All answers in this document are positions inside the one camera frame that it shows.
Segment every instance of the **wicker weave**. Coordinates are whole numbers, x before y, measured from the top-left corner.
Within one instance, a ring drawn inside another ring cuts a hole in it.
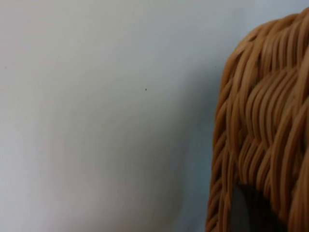
[[[229,231],[233,186],[270,200],[288,231],[309,231],[309,8],[245,37],[222,75],[206,231]]]

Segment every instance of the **wall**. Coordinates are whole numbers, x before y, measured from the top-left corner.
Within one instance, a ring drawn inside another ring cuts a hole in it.
[[[0,230],[203,231],[224,63],[297,2],[2,0]]]

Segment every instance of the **wicker basket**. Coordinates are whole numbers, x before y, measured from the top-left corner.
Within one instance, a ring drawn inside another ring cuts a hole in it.
[[[288,231],[309,231],[309,8],[245,37],[222,75],[206,231],[229,231],[233,186],[270,200]]]

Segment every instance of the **tan wicker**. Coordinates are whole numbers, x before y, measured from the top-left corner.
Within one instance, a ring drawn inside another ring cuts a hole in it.
[[[288,231],[309,231],[309,8],[245,37],[222,75],[206,231],[229,231],[233,186],[263,192]]]

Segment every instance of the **woven wicker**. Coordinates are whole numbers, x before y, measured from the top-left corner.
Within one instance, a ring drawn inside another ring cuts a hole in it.
[[[288,231],[309,231],[309,8],[245,37],[222,75],[206,231],[229,231],[233,186],[270,200]]]

